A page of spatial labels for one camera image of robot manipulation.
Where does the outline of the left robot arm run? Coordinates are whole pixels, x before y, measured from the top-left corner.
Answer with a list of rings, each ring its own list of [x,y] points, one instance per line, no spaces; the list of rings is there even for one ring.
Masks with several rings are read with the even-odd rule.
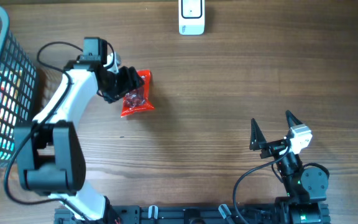
[[[16,151],[6,168],[4,191],[12,196],[9,174],[17,164],[24,190],[43,196],[43,203],[60,202],[80,223],[120,223],[109,199],[86,179],[86,162],[76,127],[95,95],[114,103],[144,85],[134,67],[125,67],[112,45],[87,37],[81,54],[60,70],[63,79],[46,107],[31,122],[14,128]]]

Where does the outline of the red candy bag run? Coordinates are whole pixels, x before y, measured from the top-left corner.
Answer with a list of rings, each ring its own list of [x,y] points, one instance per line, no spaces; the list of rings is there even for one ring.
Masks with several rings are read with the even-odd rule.
[[[136,112],[151,111],[155,109],[149,100],[152,72],[150,70],[139,70],[137,73],[143,79],[144,85],[125,95],[121,111],[122,118]]]

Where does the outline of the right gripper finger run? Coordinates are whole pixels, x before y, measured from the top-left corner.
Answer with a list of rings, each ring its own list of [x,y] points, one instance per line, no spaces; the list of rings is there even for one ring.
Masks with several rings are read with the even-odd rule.
[[[254,118],[251,119],[251,135],[250,135],[250,150],[256,151],[261,150],[266,145],[266,139],[259,128],[256,120]]]
[[[286,110],[285,115],[289,128],[303,124],[290,110]]]

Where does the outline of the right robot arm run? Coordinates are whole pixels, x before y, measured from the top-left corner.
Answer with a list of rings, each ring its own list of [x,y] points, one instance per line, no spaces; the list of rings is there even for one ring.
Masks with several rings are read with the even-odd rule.
[[[326,191],[329,171],[317,163],[302,163],[301,150],[309,146],[311,129],[286,111],[288,133],[277,141],[267,142],[255,119],[251,119],[250,149],[260,150],[260,157],[272,157],[271,166],[287,192],[274,203],[244,207],[244,215],[251,223],[330,223]]]

